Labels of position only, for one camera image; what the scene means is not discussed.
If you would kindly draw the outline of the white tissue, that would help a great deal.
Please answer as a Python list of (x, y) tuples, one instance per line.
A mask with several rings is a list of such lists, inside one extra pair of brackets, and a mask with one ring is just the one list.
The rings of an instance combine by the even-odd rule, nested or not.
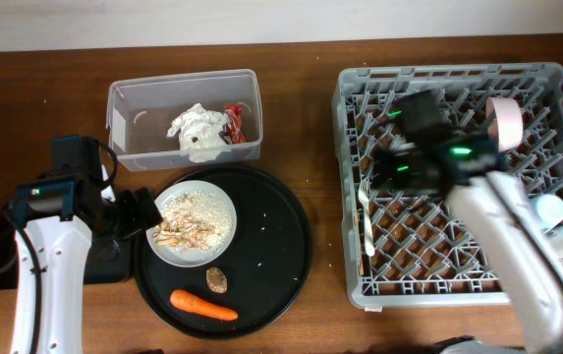
[(189, 154), (191, 162), (215, 160), (226, 150), (225, 135), (229, 124), (226, 113), (206, 110), (196, 103), (180, 115), (187, 118), (187, 126), (177, 136), (179, 148)]
[(184, 115), (179, 115), (175, 118), (166, 134), (167, 138), (177, 137), (180, 132), (187, 126), (187, 118)]

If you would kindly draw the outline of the peanut shell scraps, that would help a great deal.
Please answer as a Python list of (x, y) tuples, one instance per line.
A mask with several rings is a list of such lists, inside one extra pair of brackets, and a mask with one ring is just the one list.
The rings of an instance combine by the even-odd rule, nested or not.
[(207, 250), (210, 245), (208, 237), (212, 228), (189, 216), (163, 221), (156, 227), (152, 238), (157, 246), (168, 246), (172, 249)]

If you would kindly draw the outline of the red snack wrapper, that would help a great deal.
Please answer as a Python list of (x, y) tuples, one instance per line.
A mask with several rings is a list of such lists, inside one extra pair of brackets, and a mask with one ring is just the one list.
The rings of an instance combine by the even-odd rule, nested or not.
[(246, 141), (242, 133), (243, 125), (243, 107), (241, 104), (227, 104), (225, 106), (225, 113), (229, 118), (229, 137), (231, 143), (242, 144)]

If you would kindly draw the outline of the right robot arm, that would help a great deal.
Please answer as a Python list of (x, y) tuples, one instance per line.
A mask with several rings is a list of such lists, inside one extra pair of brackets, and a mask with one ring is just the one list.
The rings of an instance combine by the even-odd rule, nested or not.
[(520, 178), (504, 151), (523, 140), (512, 98), (484, 103), (488, 125), (459, 128), (425, 90), (386, 113), (409, 147), (375, 155), (371, 186), (440, 198), (482, 248), (523, 327), (529, 353), (563, 353), (563, 265), (545, 240)]

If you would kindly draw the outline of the orange carrot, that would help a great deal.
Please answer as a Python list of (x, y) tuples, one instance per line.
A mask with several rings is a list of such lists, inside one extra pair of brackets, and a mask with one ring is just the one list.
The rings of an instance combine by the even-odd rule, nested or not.
[(235, 321), (239, 317), (234, 310), (207, 302), (185, 290), (174, 290), (170, 303), (181, 311), (220, 321)]

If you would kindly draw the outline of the white plastic fork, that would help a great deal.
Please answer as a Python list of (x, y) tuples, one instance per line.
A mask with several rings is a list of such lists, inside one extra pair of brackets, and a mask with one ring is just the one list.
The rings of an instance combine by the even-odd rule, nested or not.
[(369, 188), (370, 183), (368, 179), (364, 179), (358, 189), (358, 200), (363, 208), (363, 219), (364, 219), (364, 245), (366, 254), (369, 257), (373, 257), (375, 254), (375, 246), (372, 234), (372, 222), (369, 214)]

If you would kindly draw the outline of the grey plate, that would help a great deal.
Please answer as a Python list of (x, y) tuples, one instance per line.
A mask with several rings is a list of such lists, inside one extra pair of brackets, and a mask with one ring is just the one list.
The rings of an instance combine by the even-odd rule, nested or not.
[(176, 183), (166, 190), (164, 190), (158, 197), (155, 198), (155, 204), (161, 210), (166, 204), (173, 201), (175, 198), (192, 191), (202, 191), (214, 194), (219, 197), (224, 203), (227, 204), (234, 226), (232, 227), (231, 234), (229, 238), (223, 243), (223, 245), (216, 250), (201, 251), (201, 250), (173, 250), (166, 246), (157, 246), (155, 240), (152, 238), (154, 234), (155, 226), (147, 231), (147, 245), (158, 256), (161, 260), (166, 262), (171, 266), (179, 267), (196, 267), (202, 266), (210, 263), (211, 261), (222, 255), (231, 244), (237, 230), (238, 218), (236, 209), (231, 198), (218, 186), (204, 181), (190, 180)]

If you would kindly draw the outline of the light blue cup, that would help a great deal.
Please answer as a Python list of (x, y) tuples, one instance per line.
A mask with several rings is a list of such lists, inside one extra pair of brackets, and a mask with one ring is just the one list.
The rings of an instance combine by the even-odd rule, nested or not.
[(543, 231), (551, 230), (563, 221), (563, 200), (556, 195), (539, 195), (530, 199), (530, 204)]

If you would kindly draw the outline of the wooden chopstick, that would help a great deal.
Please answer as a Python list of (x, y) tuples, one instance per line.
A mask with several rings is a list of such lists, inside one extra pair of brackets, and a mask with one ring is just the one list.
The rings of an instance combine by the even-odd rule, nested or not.
[(355, 218), (355, 228), (356, 231), (358, 233), (358, 237), (357, 237), (357, 248), (359, 251), (359, 256), (358, 256), (358, 262), (359, 262), (359, 276), (364, 276), (365, 275), (365, 270), (364, 270), (364, 263), (363, 263), (363, 234), (362, 234), (362, 229), (361, 229), (361, 218), (360, 215), (357, 211), (355, 211), (354, 214), (354, 218)]

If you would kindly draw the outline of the pink bowl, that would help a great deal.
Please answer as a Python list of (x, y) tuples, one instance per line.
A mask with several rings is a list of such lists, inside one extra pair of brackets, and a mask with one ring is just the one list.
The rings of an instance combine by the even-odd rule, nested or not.
[(491, 97), (486, 100), (486, 118), (489, 136), (498, 144), (499, 151), (516, 148), (523, 140), (524, 122), (521, 109), (512, 98)]

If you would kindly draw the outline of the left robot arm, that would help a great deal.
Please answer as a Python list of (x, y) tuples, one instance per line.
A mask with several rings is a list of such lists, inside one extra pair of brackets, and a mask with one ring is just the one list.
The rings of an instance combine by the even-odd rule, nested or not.
[(52, 168), (20, 186), (3, 215), (15, 232), (18, 262), (14, 353), (80, 353), (83, 287), (92, 243), (142, 235), (162, 221), (149, 191), (115, 193), (115, 172), (92, 137), (56, 138)]

